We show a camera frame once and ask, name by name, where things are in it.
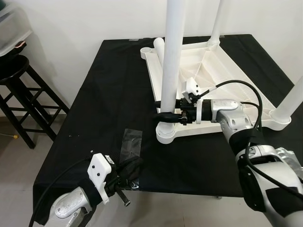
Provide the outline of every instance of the stool rung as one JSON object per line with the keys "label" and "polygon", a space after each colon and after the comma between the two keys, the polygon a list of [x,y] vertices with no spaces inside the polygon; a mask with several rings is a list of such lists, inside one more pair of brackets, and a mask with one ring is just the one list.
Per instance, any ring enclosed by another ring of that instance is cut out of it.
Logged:
{"label": "stool rung", "polygon": [[45,133],[45,131],[42,130],[42,129],[24,129],[24,131],[27,131],[27,132]]}
{"label": "stool rung", "polygon": [[13,93],[10,93],[8,96],[5,97],[4,102],[8,102],[10,98],[13,97]]}
{"label": "stool rung", "polygon": [[52,105],[42,105],[44,109],[59,109],[59,106],[52,106]]}
{"label": "stool rung", "polygon": [[59,109],[55,112],[55,114],[53,115],[53,117],[51,118],[51,120],[48,122],[48,125],[51,125],[54,120],[56,119],[56,117],[58,116],[59,112],[62,110],[61,107],[59,107]]}
{"label": "stool rung", "polygon": [[29,112],[27,112],[22,118],[21,120],[19,121],[20,124],[23,123],[23,121],[29,116]]}
{"label": "stool rung", "polygon": [[41,89],[40,87],[28,87],[28,90],[30,91],[38,91],[40,89]]}
{"label": "stool rung", "polygon": [[19,107],[9,107],[11,111],[24,111],[26,112],[27,110],[25,108],[19,108]]}
{"label": "stool rung", "polygon": [[40,88],[37,93],[32,97],[32,99],[30,100],[30,102],[32,103],[34,100],[36,100],[38,98],[39,95],[41,95],[41,93],[44,91],[44,88]]}

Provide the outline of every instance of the black wooden stool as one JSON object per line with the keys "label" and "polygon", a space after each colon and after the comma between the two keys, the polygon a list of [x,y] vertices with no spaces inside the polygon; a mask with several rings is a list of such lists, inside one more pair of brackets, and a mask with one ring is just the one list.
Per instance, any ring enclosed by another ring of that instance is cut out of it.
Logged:
{"label": "black wooden stool", "polygon": [[[25,72],[30,75],[30,77],[40,86],[40,88],[27,88],[23,84],[20,77]],[[51,138],[51,140],[54,141],[56,134],[50,126],[61,110],[68,114],[69,108],[29,65],[29,60],[27,57],[23,55],[17,55],[12,61],[6,64],[5,67],[0,68],[0,85],[5,85],[11,92],[6,98],[3,98],[0,95],[0,108],[9,119],[9,121],[13,124],[20,136],[27,143],[27,145],[30,148],[35,147],[27,132],[46,133]],[[58,106],[40,105],[40,103],[37,101],[37,98],[43,91],[46,92]],[[7,102],[13,96],[15,96],[16,99],[23,105],[23,108],[9,107],[7,105]],[[51,116],[45,109],[57,109],[57,111],[53,116]],[[25,111],[26,114],[19,121],[12,111]],[[29,115],[33,117],[33,119],[39,124],[42,130],[25,129],[22,127],[22,122]]]}

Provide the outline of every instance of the stool seat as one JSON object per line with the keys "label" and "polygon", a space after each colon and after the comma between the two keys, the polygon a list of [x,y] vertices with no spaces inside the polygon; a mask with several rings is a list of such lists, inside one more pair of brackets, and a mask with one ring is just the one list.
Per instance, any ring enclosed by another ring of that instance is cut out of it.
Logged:
{"label": "stool seat", "polygon": [[29,66],[29,60],[23,55],[17,55],[14,59],[0,68],[0,85],[9,78],[19,78],[26,72]]}

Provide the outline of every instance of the black strap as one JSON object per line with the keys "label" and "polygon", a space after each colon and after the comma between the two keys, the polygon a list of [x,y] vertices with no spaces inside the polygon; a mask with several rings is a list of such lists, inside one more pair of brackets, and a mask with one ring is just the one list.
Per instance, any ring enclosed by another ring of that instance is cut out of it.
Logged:
{"label": "black strap", "polygon": [[102,198],[91,180],[83,179],[78,183],[78,186],[84,190],[92,207],[95,207],[102,202]]}
{"label": "black strap", "polygon": [[244,150],[248,142],[250,142],[252,146],[258,144],[267,144],[263,137],[263,134],[257,129],[241,130],[233,134],[229,139],[229,144],[235,155]]}
{"label": "black strap", "polygon": [[202,121],[211,121],[213,118],[212,104],[210,99],[204,99],[202,103]]}
{"label": "black strap", "polygon": [[275,211],[284,218],[294,212],[303,210],[302,200],[282,188],[268,189],[266,195]]}

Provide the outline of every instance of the black table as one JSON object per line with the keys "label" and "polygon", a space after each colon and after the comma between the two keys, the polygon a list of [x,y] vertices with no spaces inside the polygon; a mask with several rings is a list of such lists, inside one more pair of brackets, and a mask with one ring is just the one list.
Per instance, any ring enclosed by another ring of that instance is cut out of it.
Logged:
{"label": "black table", "polygon": [[[186,37],[184,43],[205,42],[205,37]],[[65,168],[91,150],[119,161],[126,128],[143,131],[140,176],[142,191],[214,196],[242,195],[234,154],[222,133],[176,138],[163,145],[156,139],[154,98],[142,47],[154,39],[105,40],[79,90],[61,130],[49,151],[33,187],[34,205],[46,186]],[[267,98],[278,106],[293,84],[252,35],[226,35],[220,46],[240,66]],[[275,148],[295,151],[301,164],[303,105],[283,131],[264,129]],[[72,169],[47,195],[36,221],[46,222],[51,204],[69,192],[86,174],[88,163]]]}

